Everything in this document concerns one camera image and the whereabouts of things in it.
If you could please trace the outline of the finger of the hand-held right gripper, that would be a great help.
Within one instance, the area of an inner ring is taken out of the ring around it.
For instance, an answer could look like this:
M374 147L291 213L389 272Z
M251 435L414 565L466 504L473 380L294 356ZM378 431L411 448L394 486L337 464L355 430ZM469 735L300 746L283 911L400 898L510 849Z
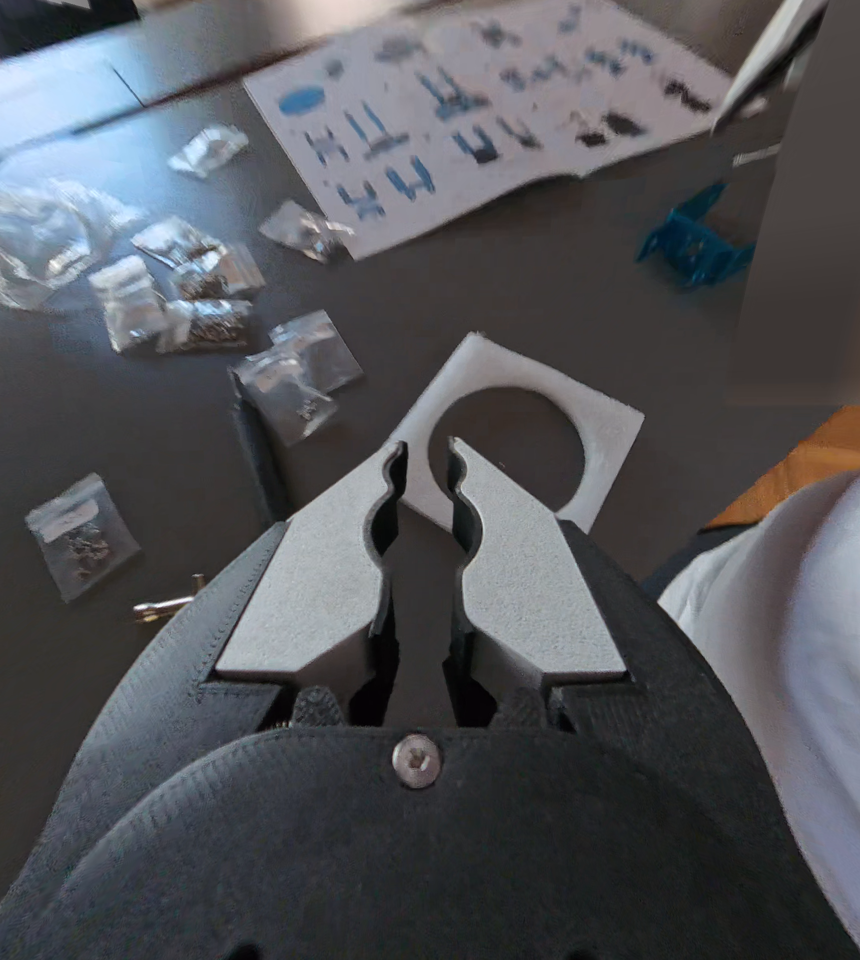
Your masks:
M753 104L815 40L828 1L784 1L739 69L716 112L711 135Z

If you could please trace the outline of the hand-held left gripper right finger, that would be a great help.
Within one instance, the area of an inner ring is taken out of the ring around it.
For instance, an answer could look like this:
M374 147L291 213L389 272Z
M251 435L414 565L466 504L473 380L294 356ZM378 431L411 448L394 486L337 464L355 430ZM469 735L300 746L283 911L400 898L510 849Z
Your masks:
M494 701L612 682L628 668L555 514L464 440L449 439L456 578L448 660Z

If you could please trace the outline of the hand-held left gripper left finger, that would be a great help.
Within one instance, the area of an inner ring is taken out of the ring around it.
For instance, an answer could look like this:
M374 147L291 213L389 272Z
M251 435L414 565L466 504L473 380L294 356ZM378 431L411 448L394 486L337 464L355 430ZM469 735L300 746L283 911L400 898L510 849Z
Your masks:
M376 678L391 596L384 555L407 467L406 443L391 440L292 516L216 662L218 677L326 687L339 702Z

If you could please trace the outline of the blue metal bracket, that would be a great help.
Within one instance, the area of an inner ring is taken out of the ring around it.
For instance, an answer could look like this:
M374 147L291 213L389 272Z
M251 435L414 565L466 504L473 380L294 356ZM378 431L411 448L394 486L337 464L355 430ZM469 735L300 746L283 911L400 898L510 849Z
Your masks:
M660 254L681 286L689 288L717 285L748 268L757 243L743 242L732 231L720 231L708 222L727 186L725 181L715 182L675 205L648 234L635 262Z

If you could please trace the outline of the dark grey desk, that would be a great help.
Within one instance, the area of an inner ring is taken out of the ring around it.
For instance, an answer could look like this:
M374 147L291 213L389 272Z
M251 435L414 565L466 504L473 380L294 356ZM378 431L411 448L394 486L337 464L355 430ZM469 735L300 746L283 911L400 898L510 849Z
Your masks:
M592 535L642 578L829 416L728 404L744 276L684 291L657 259L635 262L669 208L775 142L791 109L330 267L257 233L283 200L310 200L240 82L22 150L0 186L52 176L152 219L179 214L251 247L260 321L329 312L364 380L335 424L280 452L295 506L373 453L470 331L641 410ZM0 901L100 710L159 636L132 605L194 573L213 585L266 530L227 355L114 354L84 279L54 306L0 306Z

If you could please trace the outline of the black pen-shaped screwdriver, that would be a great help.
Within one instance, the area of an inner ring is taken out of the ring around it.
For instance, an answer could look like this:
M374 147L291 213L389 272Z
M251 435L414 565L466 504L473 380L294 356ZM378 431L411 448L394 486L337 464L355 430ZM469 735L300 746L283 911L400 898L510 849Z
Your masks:
M234 395L233 423L254 486L258 514L261 522L269 528L290 517L293 512L291 497L268 426L232 369L229 379Z

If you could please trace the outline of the small metal cross wrench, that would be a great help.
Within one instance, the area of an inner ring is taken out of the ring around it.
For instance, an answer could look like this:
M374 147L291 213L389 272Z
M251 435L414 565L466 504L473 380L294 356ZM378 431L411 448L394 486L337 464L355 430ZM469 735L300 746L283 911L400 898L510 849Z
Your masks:
M132 607L133 622L148 624L174 617L186 606L191 604L196 598L196 595L199 594L206 585L207 578L204 574L194 574L192 576L191 591L188 595L136 604Z

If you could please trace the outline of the white foam square with hole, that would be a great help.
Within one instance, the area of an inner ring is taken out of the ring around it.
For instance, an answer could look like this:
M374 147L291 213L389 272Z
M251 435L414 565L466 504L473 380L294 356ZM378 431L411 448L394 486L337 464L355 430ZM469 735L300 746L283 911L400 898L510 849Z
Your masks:
M583 473L576 492L556 516L588 534L638 436L644 415L478 332L465 336L389 436L408 447L403 502L424 519L451 532L453 507L432 472L430 440L443 415L460 400L499 389L542 396L576 429L583 448Z

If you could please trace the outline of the person's white shirt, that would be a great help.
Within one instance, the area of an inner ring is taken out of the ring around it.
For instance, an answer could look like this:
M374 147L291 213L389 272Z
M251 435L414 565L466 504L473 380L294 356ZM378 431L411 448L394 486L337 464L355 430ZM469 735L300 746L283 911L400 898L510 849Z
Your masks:
M860 949L860 470L695 544L648 585L743 714Z

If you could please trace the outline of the open instruction booklet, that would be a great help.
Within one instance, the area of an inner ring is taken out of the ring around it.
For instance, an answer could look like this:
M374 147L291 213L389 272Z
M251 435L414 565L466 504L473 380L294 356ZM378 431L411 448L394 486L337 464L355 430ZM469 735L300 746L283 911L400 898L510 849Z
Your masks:
M613 2L387 17L244 88L363 259L510 191L707 131L732 78Z

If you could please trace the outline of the scattered small clear hardware bags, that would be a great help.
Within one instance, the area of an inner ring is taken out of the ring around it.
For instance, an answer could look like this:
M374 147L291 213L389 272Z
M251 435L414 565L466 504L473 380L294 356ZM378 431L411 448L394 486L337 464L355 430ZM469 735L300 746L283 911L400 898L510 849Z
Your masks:
M103 191L52 178L21 200L28 250L23 276L43 303L106 258L117 237L144 218ZM228 244L171 215L136 233L136 254L88 276L117 355L148 357L238 351L254 329L264 285L242 244ZM363 372L321 312L272 333L270 349L244 358L231 381L256 426L285 446L330 422L334 390ZM70 603L139 548L104 481L89 473L26 518L62 601Z

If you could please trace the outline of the crumpled clear plastic wrap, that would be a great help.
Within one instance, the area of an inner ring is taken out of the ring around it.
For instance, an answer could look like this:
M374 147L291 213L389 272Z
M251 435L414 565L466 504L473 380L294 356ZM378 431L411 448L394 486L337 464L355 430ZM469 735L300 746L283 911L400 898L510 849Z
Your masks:
M0 305L38 309L145 218L143 208L75 180L0 186Z

